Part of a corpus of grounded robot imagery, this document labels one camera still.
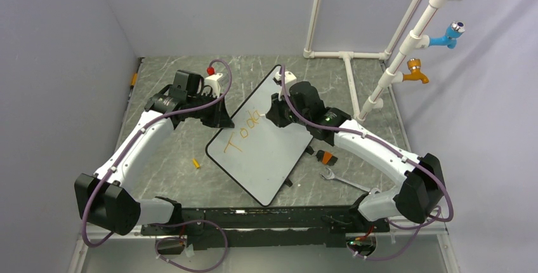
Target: blue faucet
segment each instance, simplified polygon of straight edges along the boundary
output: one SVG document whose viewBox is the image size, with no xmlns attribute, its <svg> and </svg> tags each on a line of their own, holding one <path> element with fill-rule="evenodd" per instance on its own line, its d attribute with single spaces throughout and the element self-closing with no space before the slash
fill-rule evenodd
<svg viewBox="0 0 538 273">
<path fill-rule="evenodd" d="M 443 37 L 430 38 L 428 46 L 447 46 L 449 49 L 454 49 L 457 44 L 457 38 L 465 32 L 463 22 L 452 22 Z"/>
</svg>

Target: table surface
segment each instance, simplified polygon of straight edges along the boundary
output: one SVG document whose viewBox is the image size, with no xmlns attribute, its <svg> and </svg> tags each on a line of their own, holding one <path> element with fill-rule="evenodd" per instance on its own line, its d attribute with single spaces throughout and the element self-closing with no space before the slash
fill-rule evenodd
<svg viewBox="0 0 538 273">
<path fill-rule="evenodd" d="M 138 80 L 131 96 L 121 142 L 137 124 L 147 100 L 165 85 L 172 83 L 176 70 L 189 70 L 206 76 L 212 59 L 230 62 L 233 71 L 232 89 L 226 96 L 230 115 L 248 97 L 259 82 L 276 64 L 285 64 L 299 81 L 307 80 L 315 86 L 326 106 L 337 107 L 352 114 L 350 92 L 344 63 L 340 59 L 305 59 L 302 56 L 183 56 L 144 58 Z M 383 73 L 379 60 L 352 60 L 353 74 L 359 104 L 372 93 Z M 404 134 L 394 101 L 388 91 L 381 98 L 384 107 L 368 115 L 364 126 L 386 141 L 406 148 Z M 138 185 L 131 195 L 137 199 L 164 196 L 180 202 L 184 207 L 257 207 L 259 204 L 222 171 L 210 158 L 205 148 L 216 129 L 205 127 L 199 120 L 187 119 L 180 123 L 171 137 L 163 141 L 148 160 Z M 338 161 L 331 168 L 335 174 L 362 184 L 388 190 L 393 183 L 379 170 L 347 151 L 313 140 L 311 146 L 334 154 Z M 195 158 L 201 165 L 196 169 Z M 325 166 L 315 156 L 303 154 L 290 174 L 292 187 L 283 186 L 271 206 L 328 206 L 352 204 L 363 192 L 345 184 L 320 177 Z"/>
</svg>

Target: pvc pipe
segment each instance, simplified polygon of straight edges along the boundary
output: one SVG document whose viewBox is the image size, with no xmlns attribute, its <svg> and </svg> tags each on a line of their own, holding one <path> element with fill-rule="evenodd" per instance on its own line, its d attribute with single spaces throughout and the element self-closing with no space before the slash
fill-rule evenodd
<svg viewBox="0 0 538 273">
<path fill-rule="evenodd" d="M 402 62 L 404 62 L 404 58 L 409 53 L 411 53 L 415 49 L 415 47 L 421 42 L 421 35 L 424 32 L 424 29 L 426 29 L 426 26 L 433 18 L 433 15 L 435 15 L 437 10 L 442 7 L 447 1 L 449 0 L 429 0 L 426 10 L 420 17 L 419 21 L 416 23 L 415 27 L 409 32 L 409 35 L 400 45 L 400 49 L 398 50 L 398 54 L 396 55 L 395 59 L 385 70 L 385 73 L 383 73 L 383 75 L 379 79 L 379 82 L 377 83 L 374 92 L 372 92 L 372 94 L 364 103 L 362 111 L 360 112 L 360 115 L 357 119 L 358 122 L 362 123 L 366 120 L 366 116 L 376 105 L 376 100 L 379 98 L 379 96 L 381 96 L 381 92 L 383 92 L 383 90 L 387 88 L 387 82 L 389 82 L 390 84 L 390 80 L 387 77 L 395 77 L 398 68 L 400 67 Z"/>
<path fill-rule="evenodd" d="M 414 29 L 411 32 L 413 32 L 413 34 L 416 36 L 422 35 L 422 33 L 424 32 L 424 29 L 426 28 L 426 26 L 428 25 L 431 18 L 433 17 L 433 15 L 435 15 L 436 12 L 437 12 L 437 9 L 428 4 L 428 6 L 426 7 L 426 10 L 424 10 L 424 13 L 422 14 L 419 21 L 417 22 L 417 24 L 415 25 Z"/>
<path fill-rule="evenodd" d="M 350 58 L 368 58 L 368 59 L 379 59 L 386 60 L 388 55 L 385 53 L 356 53 L 356 52 L 346 52 L 349 54 Z M 305 58 L 342 58 L 342 52 L 316 52 L 310 51 L 306 52 L 303 55 Z"/>
<path fill-rule="evenodd" d="M 310 25 L 308 26 L 308 34 L 306 36 L 305 54 L 306 52 L 310 52 L 312 50 L 312 41 L 314 39 L 314 30 L 316 28 L 320 4 L 321 0 L 314 0 L 312 13 L 310 14 Z"/>
<path fill-rule="evenodd" d="M 351 56 L 348 53 L 342 54 L 342 59 L 346 65 L 346 74 L 348 76 L 348 85 L 350 86 L 351 104 L 353 106 L 353 118 L 357 119 L 360 114 L 358 107 L 357 90 L 355 89 L 355 80 L 353 78 L 353 69 L 351 68 Z"/>
<path fill-rule="evenodd" d="M 411 3 L 409 4 L 407 11 L 405 12 L 405 15 L 402 18 L 402 21 L 400 21 L 400 25 L 396 29 L 394 36 L 392 36 L 390 43 L 388 44 L 387 48 L 384 51 L 386 55 L 390 56 L 392 54 L 392 50 L 394 50 L 396 43 L 402 37 L 402 34 L 404 33 L 405 28 L 407 27 L 407 24 L 409 24 L 411 17 L 415 13 L 421 1 L 422 0 L 412 0 Z"/>
</svg>

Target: faucet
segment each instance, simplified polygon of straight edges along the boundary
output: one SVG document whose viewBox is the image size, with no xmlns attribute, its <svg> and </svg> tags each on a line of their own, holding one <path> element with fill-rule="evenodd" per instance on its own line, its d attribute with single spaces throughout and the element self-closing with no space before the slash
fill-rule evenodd
<svg viewBox="0 0 538 273">
<path fill-rule="evenodd" d="M 428 46 L 447 46 L 449 49 L 454 49 L 457 44 L 457 38 L 465 32 L 463 22 L 452 22 L 443 37 L 430 38 Z"/>
<path fill-rule="evenodd" d="M 418 58 L 411 58 L 407 62 L 407 68 L 411 71 L 411 74 L 404 74 L 403 81 L 422 81 L 423 84 L 430 82 L 421 71 L 421 61 Z"/>
</svg>

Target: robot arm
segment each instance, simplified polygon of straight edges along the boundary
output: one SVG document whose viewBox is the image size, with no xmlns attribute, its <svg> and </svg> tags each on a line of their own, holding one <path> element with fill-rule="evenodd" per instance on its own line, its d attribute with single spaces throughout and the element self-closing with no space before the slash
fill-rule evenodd
<svg viewBox="0 0 538 273">
<path fill-rule="evenodd" d="M 291 123 L 304 124 L 314 138 L 361 157 L 394 182 L 395 187 L 391 190 L 377 194 L 371 192 L 355 202 L 360 219 L 368 223 L 402 215 L 412 222 L 423 223 L 441 199 L 442 193 L 436 183 L 415 165 L 425 167 L 444 183 L 438 159 L 431 154 L 419 157 L 399 149 L 365 129 L 342 110 L 325 107 L 316 88 L 306 81 L 297 83 L 291 72 L 286 72 L 284 79 L 295 109 L 307 121 L 320 126 L 310 126 L 302 122 L 278 93 L 272 95 L 272 106 L 266 114 L 269 120 L 278 127 Z M 274 80 L 282 84 L 280 74 L 277 74 Z M 358 131 L 361 135 L 346 132 L 349 130 Z"/>
<path fill-rule="evenodd" d="M 224 98 L 205 109 L 161 118 L 147 127 L 146 124 L 164 114 L 200 107 L 214 101 L 220 95 L 222 77 L 222 74 L 213 74 L 204 80 L 198 74 L 178 70 L 174 83 L 151 97 L 137 125 L 114 155 L 93 176 L 83 173 L 75 181 L 81 218 L 90 195 L 108 171 L 113 170 L 91 204 L 88 222 L 120 235 L 127 234 L 136 225 L 183 222 L 181 204 L 164 197 L 135 200 L 129 191 L 132 191 L 140 178 L 147 160 L 181 121 L 194 117 L 208 127 L 233 128 Z"/>
</svg>

